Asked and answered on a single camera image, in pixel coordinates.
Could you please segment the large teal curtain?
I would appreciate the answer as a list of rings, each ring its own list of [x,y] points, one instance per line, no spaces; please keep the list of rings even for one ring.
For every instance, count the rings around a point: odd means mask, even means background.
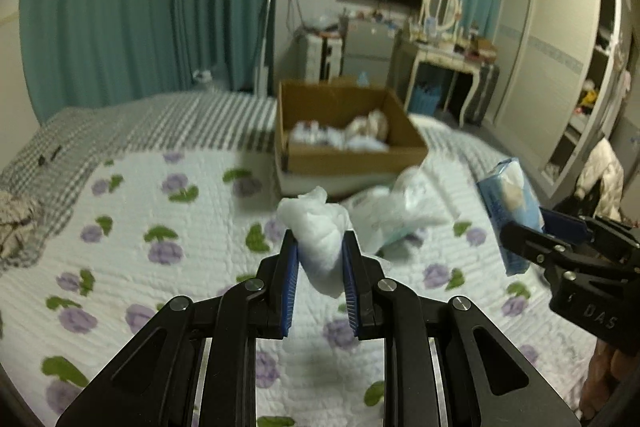
[[[209,69],[248,91],[266,0],[20,0],[24,73],[46,121],[70,106],[99,108],[191,89]]]

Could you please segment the white stick vacuum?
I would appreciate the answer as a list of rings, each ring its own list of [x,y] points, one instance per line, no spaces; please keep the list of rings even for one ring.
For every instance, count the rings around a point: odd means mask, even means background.
[[[268,44],[268,28],[272,0],[266,0],[262,32],[258,41],[257,62],[254,68],[254,95],[265,98],[268,93],[269,66],[265,63]]]

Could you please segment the clear water jug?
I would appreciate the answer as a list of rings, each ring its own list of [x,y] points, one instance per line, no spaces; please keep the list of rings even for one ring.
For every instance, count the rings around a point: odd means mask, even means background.
[[[214,77],[209,69],[197,69],[193,75],[193,86],[198,90],[210,90],[215,87]]]

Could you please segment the white sliding wardrobe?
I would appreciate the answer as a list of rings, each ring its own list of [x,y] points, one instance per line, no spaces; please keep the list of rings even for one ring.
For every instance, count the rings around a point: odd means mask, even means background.
[[[606,132],[623,60],[624,0],[502,0],[500,79],[486,124],[544,196],[573,186]]]

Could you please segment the clear plastic bag pack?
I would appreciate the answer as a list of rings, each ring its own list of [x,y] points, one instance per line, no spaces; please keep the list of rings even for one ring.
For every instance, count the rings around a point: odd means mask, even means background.
[[[423,167],[409,167],[392,185],[372,186],[343,200],[342,205],[361,251],[368,255],[416,231],[451,225],[459,216],[442,180]]]

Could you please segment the white jacket on chair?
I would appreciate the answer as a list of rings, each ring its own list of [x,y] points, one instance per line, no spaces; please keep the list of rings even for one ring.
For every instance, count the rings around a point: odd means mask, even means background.
[[[596,207],[598,216],[614,221],[620,217],[623,198],[624,169],[608,139],[601,139],[589,153],[578,176],[574,195],[583,200],[592,188],[600,183],[600,199]]]

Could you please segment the brown cardboard box on bed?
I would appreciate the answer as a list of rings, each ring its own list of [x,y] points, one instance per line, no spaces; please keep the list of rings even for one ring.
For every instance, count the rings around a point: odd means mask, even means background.
[[[279,87],[276,157],[301,176],[400,173],[427,145],[388,89],[285,82]]]

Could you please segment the cardboard box on floor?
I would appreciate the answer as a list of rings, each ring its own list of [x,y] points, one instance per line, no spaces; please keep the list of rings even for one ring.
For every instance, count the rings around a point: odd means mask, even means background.
[[[366,72],[360,72],[358,75],[341,75],[333,77],[330,80],[332,86],[337,87],[358,87],[369,88],[370,80]]]

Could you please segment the grey mini fridge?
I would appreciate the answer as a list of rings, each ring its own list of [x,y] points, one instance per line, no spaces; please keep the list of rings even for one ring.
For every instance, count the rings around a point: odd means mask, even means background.
[[[390,75],[397,29],[387,24],[350,18],[344,48],[342,74],[367,76],[371,86],[386,87]]]

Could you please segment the white suitcase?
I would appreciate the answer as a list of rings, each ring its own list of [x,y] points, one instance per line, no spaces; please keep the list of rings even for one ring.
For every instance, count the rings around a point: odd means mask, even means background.
[[[299,76],[304,83],[330,81],[341,75],[343,40],[307,34],[299,41]]]

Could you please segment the blue tissue pack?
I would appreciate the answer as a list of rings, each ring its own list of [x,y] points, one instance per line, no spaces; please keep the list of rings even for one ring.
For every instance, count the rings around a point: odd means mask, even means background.
[[[502,228],[510,222],[538,232],[544,229],[538,198],[520,161],[511,157],[498,162],[476,186],[496,234],[506,275],[524,274],[529,261],[503,247],[499,239]]]

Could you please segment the blue laundry basket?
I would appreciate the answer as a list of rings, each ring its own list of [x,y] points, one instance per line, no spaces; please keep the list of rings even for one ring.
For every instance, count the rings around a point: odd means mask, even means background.
[[[423,116],[433,116],[442,97],[439,84],[416,86],[409,101],[409,112]]]

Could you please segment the white plastic bottle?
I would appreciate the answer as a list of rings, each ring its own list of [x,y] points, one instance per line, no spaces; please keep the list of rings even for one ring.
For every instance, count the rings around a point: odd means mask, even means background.
[[[382,110],[372,110],[367,116],[356,117],[344,130],[346,150],[387,152],[386,139],[390,124]]]

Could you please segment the striped dark suitcase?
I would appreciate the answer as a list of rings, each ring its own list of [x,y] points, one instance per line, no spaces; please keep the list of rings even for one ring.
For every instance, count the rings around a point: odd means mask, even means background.
[[[480,126],[486,115],[491,97],[494,94],[500,76],[500,67],[484,64],[480,69],[480,84],[465,111],[465,119],[470,124]]]

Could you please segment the patterned pillow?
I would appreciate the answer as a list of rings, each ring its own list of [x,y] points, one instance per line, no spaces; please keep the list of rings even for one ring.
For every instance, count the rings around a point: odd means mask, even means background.
[[[42,208],[37,199],[1,191],[0,230],[1,259],[6,260],[22,251],[38,227]]]

